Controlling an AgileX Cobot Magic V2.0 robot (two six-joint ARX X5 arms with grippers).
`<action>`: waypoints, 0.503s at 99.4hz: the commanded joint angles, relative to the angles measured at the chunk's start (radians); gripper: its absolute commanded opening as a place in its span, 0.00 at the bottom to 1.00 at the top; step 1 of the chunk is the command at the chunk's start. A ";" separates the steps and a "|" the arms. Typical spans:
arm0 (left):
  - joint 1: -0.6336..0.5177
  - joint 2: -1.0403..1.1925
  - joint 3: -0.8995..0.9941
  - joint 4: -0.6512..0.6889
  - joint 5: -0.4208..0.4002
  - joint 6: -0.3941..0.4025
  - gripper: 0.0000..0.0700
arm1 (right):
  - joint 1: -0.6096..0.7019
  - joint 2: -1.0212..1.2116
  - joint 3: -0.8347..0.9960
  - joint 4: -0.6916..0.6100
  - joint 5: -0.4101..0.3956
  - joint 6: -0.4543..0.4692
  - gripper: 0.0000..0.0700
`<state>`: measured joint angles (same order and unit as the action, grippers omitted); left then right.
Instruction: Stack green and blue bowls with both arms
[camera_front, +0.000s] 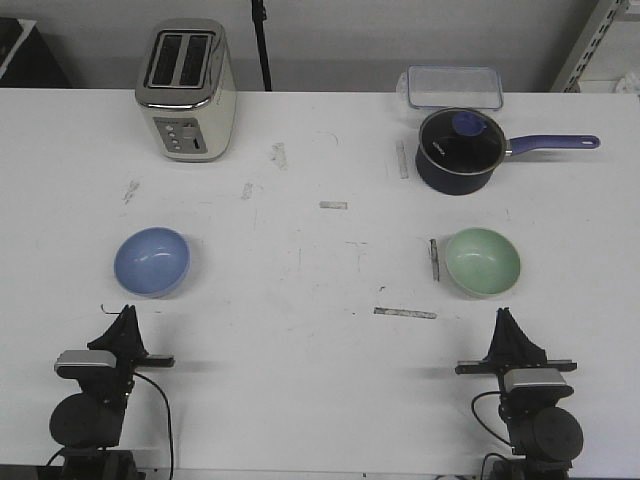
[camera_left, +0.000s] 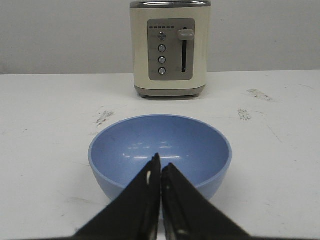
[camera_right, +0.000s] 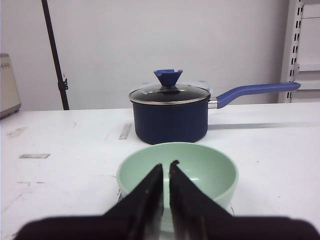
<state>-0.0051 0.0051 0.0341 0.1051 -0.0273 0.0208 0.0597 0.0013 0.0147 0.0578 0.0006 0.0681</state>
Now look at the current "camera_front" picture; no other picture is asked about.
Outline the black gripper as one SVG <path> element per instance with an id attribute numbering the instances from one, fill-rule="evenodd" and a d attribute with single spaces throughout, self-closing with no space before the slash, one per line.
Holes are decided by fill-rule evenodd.
<path id="1" fill-rule="evenodd" d="M 118 358 L 116 355 L 124 355 L 129 350 L 129 334 L 131 355 L 138 357 Z M 138 367 L 171 368 L 175 364 L 173 355 L 147 355 L 134 305 L 125 305 L 107 330 L 87 343 L 87 348 L 109 351 L 117 360 L 112 374 L 79 380 L 81 391 L 95 400 L 127 400 L 133 390 L 133 377 Z"/>
<path id="2" fill-rule="evenodd" d="M 498 379 L 500 391 L 504 390 L 504 375 L 512 369 L 554 368 L 563 376 L 576 370 L 572 360 L 548 360 L 537 363 L 497 363 L 490 361 L 545 361 L 546 351 L 533 343 L 519 327 L 508 307 L 499 308 L 491 343 L 485 360 L 459 361 L 455 366 L 457 375 L 494 375 Z"/>

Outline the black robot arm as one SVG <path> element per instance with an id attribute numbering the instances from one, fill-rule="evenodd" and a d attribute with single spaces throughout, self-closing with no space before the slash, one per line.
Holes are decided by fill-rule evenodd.
<path id="1" fill-rule="evenodd" d="M 140 368 L 171 368 L 172 355 L 152 355 L 143 343 L 136 308 L 126 305 L 114 322 L 83 350 L 65 350 L 54 372 L 75 380 L 80 388 L 62 400 L 49 420 L 51 437 L 61 445 L 56 456 L 63 465 L 45 465 L 56 479 L 144 479 L 134 454 L 119 450 L 126 408 L 136 377 L 160 392 L 170 412 L 168 397 L 159 385 L 138 372 Z"/>
<path id="2" fill-rule="evenodd" d="M 572 461 L 582 452 L 583 430 L 578 420 L 557 406 L 574 393 L 563 377 L 577 369 L 572 360 L 551 360 L 523 332 L 510 310 L 500 308 L 487 355 L 460 361 L 458 375 L 493 375 L 498 382 L 498 415 L 508 437 L 491 435 L 510 448 L 512 456 L 494 458 L 481 479 L 567 479 Z"/>

